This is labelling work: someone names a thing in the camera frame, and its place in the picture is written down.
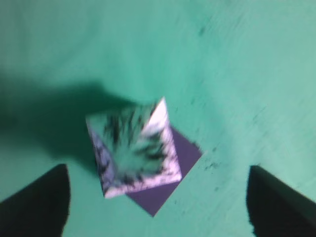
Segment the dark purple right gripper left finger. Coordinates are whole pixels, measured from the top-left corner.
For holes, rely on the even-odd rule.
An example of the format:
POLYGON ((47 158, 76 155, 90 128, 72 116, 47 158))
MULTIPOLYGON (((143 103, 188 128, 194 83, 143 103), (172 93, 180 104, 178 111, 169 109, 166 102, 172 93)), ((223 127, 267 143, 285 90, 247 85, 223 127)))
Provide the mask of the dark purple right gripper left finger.
POLYGON ((59 164, 0 202, 0 235, 61 237, 70 202, 68 168, 59 164))

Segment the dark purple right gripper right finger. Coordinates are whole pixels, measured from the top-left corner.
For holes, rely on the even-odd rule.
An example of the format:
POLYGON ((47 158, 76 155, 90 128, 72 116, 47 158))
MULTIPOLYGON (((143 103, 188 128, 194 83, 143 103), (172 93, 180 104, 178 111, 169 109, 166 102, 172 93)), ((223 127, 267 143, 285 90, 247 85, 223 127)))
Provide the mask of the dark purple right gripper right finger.
POLYGON ((249 169, 246 207, 256 237, 316 235, 316 203, 258 165, 249 169))

